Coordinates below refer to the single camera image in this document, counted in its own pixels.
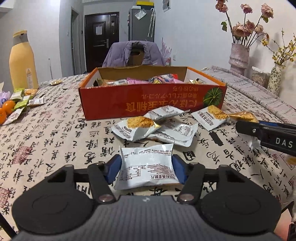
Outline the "white oat crisp packet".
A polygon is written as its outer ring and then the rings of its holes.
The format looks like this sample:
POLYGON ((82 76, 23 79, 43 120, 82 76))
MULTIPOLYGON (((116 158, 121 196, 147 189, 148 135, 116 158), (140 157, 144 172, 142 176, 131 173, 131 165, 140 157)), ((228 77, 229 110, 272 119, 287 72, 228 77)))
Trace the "white oat crisp packet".
POLYGON ((177 184, 172 163, 173 144, 147 148, 121 148, 121 169, 114 189, 177 184))

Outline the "pink snack packet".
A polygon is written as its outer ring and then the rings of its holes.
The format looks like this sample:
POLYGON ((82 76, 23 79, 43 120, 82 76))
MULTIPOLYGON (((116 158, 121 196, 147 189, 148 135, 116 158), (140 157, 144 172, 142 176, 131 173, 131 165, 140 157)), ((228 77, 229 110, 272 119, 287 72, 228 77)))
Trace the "pink snack packet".
POLYGON ((126 82, 128 85, 136 85, 136 84, 150 84, 149 81, 145 80, 138 80, 138 79, 133 79, 133 78, 127 78, 126 82))

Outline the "red blue chips bag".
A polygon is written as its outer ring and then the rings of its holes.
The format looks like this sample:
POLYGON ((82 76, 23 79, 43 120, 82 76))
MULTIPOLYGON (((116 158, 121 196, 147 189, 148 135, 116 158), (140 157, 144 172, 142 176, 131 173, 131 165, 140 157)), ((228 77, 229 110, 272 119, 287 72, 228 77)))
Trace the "red blue chips bag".
POLYGON ((183 81, 176 79, 173 74, 164 74, 164 75, 154 76, 152 78, 149 78, 148 82, 152 84, 163 84, 163 83, 184 84, 183 81))

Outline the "folded grey patterned cloth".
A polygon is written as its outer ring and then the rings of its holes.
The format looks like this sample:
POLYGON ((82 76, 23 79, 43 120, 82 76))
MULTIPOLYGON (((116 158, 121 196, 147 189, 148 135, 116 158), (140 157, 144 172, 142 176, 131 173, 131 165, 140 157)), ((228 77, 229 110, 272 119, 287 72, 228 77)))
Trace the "folded grey patterned cloth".
POLYGON ((205 67, 202 72, 249 97, 284 123, 295 124, 295 109, 251 79, 232 70, 217 66, 205 67))

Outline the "pink flower vase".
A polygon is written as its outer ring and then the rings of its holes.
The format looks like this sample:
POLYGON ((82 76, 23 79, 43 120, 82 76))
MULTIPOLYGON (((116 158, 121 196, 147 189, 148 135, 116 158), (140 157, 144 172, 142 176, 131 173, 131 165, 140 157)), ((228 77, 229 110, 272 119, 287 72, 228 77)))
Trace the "pink flower vase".
POLYGON ((232 43, 228 61, 230 70, 244 76, 248 68, 249 51, 250 49, 244 45, 232 43))

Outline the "orange cardboard box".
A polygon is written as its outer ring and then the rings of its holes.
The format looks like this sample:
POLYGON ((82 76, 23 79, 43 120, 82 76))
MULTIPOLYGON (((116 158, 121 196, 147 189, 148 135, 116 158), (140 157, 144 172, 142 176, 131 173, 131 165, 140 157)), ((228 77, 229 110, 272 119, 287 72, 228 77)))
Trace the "orange cardboard box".
POLYGON ((166 105, 190 111, 209 105, 221 108, 226 89, 223 82, 191 67, 141 65, 95 68, 81 81, 78 91, 84 116, 90 121, 141 116, 166 105), (93 85, 100 80, 148 80, 163 74, 177 75, 180 83, 93 85))

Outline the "small nut snack packet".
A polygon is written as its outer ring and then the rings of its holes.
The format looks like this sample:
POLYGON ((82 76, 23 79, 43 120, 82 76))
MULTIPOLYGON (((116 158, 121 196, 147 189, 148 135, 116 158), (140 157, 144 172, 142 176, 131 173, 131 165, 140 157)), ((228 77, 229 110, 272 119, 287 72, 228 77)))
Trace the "small nut snack packet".
POLYGON ((51 85, 51 86, 55 86, 55 85, 59 85, 59 84, 61 84, 62 82, 63 82, 62 79, 56 79, 56 80, 52 80, 52 81, 50 81, 50 82, 49 82, 49 85, 51 85))

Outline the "white packet near mandarins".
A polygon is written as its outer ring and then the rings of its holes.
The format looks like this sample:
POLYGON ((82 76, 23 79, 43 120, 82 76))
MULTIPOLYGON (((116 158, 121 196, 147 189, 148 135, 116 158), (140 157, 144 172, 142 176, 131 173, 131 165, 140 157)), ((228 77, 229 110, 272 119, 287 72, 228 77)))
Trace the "white packet near mandarins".
POLYGON ((21 113, 23 112, 25 108, 19 108, 17 110, 15 110, 7 119, 6 121, 2 124, 3 126, 5 125, 9 125, 10 123, 13 123, 14 121, 16 121, 19 116, 21 115, 21 113))

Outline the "purple jacket on chair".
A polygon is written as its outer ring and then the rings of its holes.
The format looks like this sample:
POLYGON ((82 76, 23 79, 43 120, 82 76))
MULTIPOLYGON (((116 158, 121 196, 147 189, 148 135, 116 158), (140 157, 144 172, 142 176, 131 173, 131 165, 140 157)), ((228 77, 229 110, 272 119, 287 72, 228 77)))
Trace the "purple jacket on chair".
POLYGON ((113 43, 111 45, 102 67, 127 67, 132 47, 144 49, 142 65, 165 66, 165 61, 156 43, 149 41, 127 41, 113 43))

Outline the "wooden chair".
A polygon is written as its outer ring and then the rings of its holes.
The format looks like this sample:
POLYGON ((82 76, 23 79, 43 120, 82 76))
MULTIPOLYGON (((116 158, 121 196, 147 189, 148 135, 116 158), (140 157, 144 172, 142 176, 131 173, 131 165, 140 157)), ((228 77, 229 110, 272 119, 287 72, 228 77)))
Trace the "wooden chair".
POLYGON ((144 60, 144 49, 138 47, 132 47, 130 56, 128 59, 128 66, 140 66, 144 60))

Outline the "purple tissue pack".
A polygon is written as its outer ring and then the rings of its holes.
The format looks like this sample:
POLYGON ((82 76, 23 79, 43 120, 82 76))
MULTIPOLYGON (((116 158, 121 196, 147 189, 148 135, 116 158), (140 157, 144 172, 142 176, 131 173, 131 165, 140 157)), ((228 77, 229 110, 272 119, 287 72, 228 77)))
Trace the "purple tissue pack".
POLYGON ((3 104, 6 101, 10 100, 10 97, 11 97, 11 92, 10 91, 4 92, 3 86, 4 86, 4 82, 1 82, 0 83, 0 108, 3 106, 3 104))

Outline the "dark entrance door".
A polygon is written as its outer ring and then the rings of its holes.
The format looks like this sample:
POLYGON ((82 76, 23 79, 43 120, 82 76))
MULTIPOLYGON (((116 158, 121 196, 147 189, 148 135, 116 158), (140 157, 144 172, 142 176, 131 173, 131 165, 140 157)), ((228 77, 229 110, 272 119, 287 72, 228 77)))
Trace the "dark entrance door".
POLYGON ((102 67, 113 43, 119 41, 119 12, 85 16, 84 43, 86 71, 102 67))

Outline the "grey refrigerator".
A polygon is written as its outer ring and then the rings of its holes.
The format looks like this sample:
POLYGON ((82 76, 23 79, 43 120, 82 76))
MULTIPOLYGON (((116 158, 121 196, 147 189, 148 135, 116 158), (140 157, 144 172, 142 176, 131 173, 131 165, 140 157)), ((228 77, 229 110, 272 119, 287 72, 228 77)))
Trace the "grey refrigerator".
POLYGON ((154 42, 154 27, 151 23, 153 10, 130 9, 128 24, 129 41, 154 42))

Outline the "yellow box on fridge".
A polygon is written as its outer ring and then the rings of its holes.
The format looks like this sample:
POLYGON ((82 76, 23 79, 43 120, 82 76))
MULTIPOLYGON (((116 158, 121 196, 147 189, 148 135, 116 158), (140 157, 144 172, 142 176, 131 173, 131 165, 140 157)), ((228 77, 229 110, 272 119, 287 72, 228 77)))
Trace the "yellow box on fridge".
POLYGON ((137 1, 136 2, 137 6, 154 6, 154 2, 150 1, 137 1))

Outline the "wall panel box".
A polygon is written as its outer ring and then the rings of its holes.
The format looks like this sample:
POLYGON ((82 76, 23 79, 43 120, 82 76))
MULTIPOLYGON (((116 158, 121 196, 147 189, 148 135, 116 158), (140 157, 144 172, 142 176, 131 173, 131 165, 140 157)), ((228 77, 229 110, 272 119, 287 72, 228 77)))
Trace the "wall panel box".
POLYGON ((166 12, 171 9, 171 1, 163 0, 163 12, 166 12))

